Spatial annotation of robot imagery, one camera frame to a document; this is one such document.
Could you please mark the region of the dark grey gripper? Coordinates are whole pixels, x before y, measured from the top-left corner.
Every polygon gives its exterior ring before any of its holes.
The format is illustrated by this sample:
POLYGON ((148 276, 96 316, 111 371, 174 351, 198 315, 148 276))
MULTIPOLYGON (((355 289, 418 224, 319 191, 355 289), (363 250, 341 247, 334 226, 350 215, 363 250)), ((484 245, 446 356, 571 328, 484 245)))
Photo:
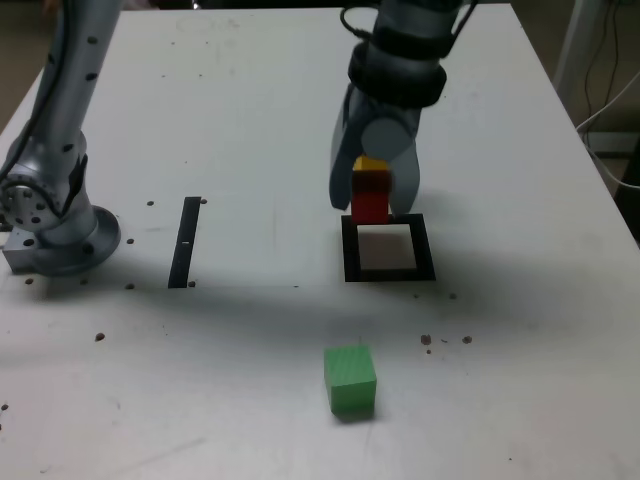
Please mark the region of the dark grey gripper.
POLYGON ((411 211, 420 186, 415 140, 420 117, 420 109, 387 104, 348 85, 331 142, 329 197, 335 209, 350 205, 353 167, 364 152, 384 161, 391 172, 391 212, 411 211))

